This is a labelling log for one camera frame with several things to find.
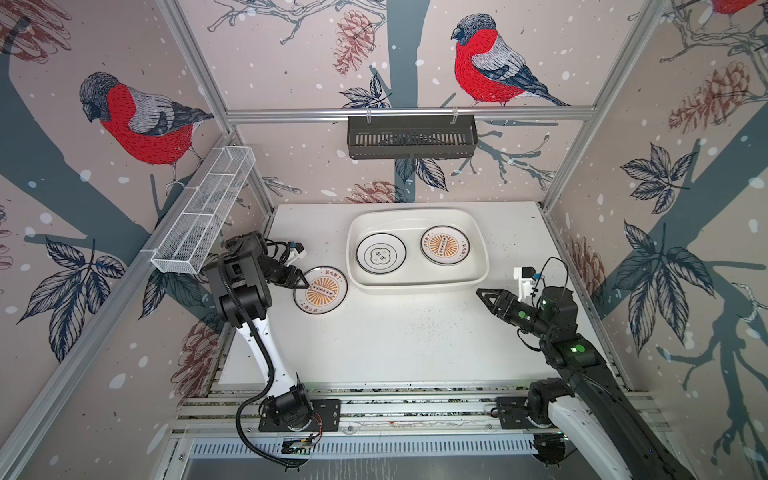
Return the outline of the orange sunburst plate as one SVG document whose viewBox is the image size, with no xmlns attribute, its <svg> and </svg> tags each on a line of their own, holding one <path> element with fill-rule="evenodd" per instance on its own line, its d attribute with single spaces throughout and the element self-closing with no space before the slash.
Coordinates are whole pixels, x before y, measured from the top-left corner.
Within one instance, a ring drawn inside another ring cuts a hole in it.
<svg viewBox="0 0 768 480">
<path fill-rule="evenodd" d="M 322 315 L 338 308 L 346 298 L 349 285 L 344 273 L 331 266 L 318 266 L 304 273 L 306 289 L 294 291 L 294 303 L 304 313 Z"/>
<path fill-rule="evenodd" d="M 427 260 L 441 266 L 452 266 L 467 258 L 471 244 L 461 230 L 438 225 L 422 234 L 420 247 Z"/>
</svg>

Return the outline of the white clover plate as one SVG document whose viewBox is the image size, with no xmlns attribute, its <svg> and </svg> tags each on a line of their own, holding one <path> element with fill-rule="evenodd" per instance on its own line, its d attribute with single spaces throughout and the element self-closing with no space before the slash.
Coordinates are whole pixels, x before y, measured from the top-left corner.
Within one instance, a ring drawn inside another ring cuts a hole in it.
<svg viewBox="0 0 768 480">
<path fill-rule="evenodd" d="M 407 248 L 405 243 L 393 234 L 374 233 L 358 244 L 355 257 L 365 272 L 375 275 L 389 274 L 403 265 L 407 258 Z"/>
</svg>

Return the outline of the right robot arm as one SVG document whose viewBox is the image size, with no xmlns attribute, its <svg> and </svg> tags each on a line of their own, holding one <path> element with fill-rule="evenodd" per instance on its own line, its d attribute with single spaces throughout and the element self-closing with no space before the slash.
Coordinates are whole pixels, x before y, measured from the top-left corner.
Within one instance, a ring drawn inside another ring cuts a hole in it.
<svg viewBox="0 0 768 480">
<path fill-rule="evenodd" d="M 527 305 L 504 289 L 476 290 L 503 322 L 539 340 L 558 374 L 530 384 L 527 416 L 564 433 L 602 479 L 692 479 L 630 403 L 597 348 L 577 331 L 578 305 L 569 288 L 543 289 Z"/>
</svg>

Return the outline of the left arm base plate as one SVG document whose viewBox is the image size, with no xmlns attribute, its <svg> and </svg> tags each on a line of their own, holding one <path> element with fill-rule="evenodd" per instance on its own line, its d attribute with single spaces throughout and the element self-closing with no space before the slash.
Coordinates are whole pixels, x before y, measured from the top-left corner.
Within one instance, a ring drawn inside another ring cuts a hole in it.
<svg viewBox="0 0 768 480">
<path fill-rule="evenodd" d="M 323 431 L 337 432 L 341 417 L 340 399 L 313 399 L 313 412 L 301 415 L 293 423 L 282 421 L 277 424 L 266 413 L 260 419 L 258 431 L 260 433 L 319 433 Z"/>
</svg>

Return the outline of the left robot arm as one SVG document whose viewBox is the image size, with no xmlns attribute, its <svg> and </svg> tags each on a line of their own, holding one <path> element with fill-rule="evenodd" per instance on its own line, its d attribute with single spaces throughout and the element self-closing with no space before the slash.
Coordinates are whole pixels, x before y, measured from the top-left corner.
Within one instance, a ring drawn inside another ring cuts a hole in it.
<svg viewBox="0 0 768 480">
<path fill-rule="evenodd" d="M 287 368 L 271 332 L 268 310 L 271 284 L 286 289 L 306 287 L 303 274 L 269 253 L 273 243 L 252 232 L 225 242 L 203 273 L 222 320 L 245 340 L 264 378 L 254 400 L 266 425 L 300 431 L 312 422 L 314 409 L 299 376 Z"/>
</svg>

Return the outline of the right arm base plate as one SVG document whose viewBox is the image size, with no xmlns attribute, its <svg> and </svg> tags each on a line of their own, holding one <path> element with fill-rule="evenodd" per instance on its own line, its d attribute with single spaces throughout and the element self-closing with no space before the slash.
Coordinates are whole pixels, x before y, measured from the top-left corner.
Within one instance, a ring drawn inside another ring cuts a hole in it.
<svg viewBox="0 0 768 480">
<path fill-rule="evenodd" d="M 497 397 L 495 410 L 502 430 L 538 429 L 538 426 L 529 418 L 526 397 Z"/>
</svg>

